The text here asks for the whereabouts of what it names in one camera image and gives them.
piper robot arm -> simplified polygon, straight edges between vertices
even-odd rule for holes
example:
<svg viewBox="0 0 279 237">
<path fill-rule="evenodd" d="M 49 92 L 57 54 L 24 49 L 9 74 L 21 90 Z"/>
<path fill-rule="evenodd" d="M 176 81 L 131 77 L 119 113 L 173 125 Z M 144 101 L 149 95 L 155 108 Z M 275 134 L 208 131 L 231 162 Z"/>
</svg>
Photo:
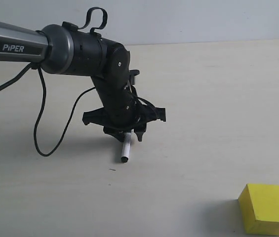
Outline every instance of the piper robot arm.
<svg viewBox="0 0 279 237">
<path fill-rule="evenodd" d="M 89 33 L 81 32 L 89 25 L 96 9 L 103 13 L 101 26 L 91 28 Z M 63 22 L 61 26 L 48 25 L 41 31 L 0 22 L 0 61 L 30 62 L 23 74 L 32 68 L 38 69 L 42 76 L 42 68 L 49 74 L 91 77 L 103 108 L 85 112 L 83 123 L 103 126 L 104 133 L 120 142 L 129 142 L 132 131 L 142 141 L 148 122 L 165 121 L 165 108 L 156 108 L 137 96 L 134 84 L 139 71 L 129 70 L 129 51 L 121 43 L 95 32 L 106 26 L 107 17 L 104 9 L 93 7 L 81 28 Z"/>
</svg>

white wall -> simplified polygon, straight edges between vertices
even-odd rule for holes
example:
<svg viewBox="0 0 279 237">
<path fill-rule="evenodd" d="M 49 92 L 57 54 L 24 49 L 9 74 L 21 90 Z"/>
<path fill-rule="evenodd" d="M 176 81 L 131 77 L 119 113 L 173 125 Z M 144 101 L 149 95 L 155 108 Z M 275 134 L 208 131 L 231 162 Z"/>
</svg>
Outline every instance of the white wall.
<svg viewBox="0 0 279 237">
<path fill-rule="evenodd" d="M 0 0 L 0 21 L 82 25 L 92 6 L 109 14 L 102 35 L 125 44 L 279 39 L 279 0 Z"/>
</svg>

white marker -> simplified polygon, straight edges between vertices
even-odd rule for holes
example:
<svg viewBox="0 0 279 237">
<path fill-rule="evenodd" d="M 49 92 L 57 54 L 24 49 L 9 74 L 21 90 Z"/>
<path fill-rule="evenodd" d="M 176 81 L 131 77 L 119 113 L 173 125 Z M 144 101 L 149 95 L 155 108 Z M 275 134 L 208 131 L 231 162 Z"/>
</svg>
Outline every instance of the white marker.
<svg viewBox="0 0 279 237">
<path fill-rule="evenodd" d="M 131 140 L 131 132 L 126 132 L 123 148 L 121 150 L 121 161 L 123 163 L 128 162 L 129 152 L 130 152 L 130 140 Z"/>
</svg>

yellow cube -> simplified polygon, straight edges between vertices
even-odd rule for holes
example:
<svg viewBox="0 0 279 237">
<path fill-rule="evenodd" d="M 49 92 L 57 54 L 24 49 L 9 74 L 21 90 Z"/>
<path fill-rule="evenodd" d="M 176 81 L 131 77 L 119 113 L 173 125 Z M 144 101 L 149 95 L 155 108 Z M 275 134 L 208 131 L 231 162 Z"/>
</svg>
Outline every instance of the yellow cube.
<svg viewBox="0 0 279 237">
<path fill-rule="evenodd" d="M 279 185 L 247 184 L 238 201 L 247 234 L 279 236 Z"/>
</svg>

white table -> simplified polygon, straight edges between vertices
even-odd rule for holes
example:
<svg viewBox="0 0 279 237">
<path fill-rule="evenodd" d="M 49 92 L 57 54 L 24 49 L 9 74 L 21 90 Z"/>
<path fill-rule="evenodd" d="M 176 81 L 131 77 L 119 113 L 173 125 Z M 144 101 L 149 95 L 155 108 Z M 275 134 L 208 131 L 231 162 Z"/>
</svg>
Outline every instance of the white table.
<svg viewBox="0 0 279 237">
<path fill-rule="evenodd" d="M 37 72 L 0 93 L 0 237 L 239 237 L 246 183 L 279 184 L 279 40 L 130 46 L 137 91 L 167 122 L 133 137 L 130 161 L 85 95 L 59 150 L 34 149 Z M 24 64 L 0 62 L 0 84 Z M 58 141 L 90 78 L 46 75 L 39 144 Z"/>
</svg>

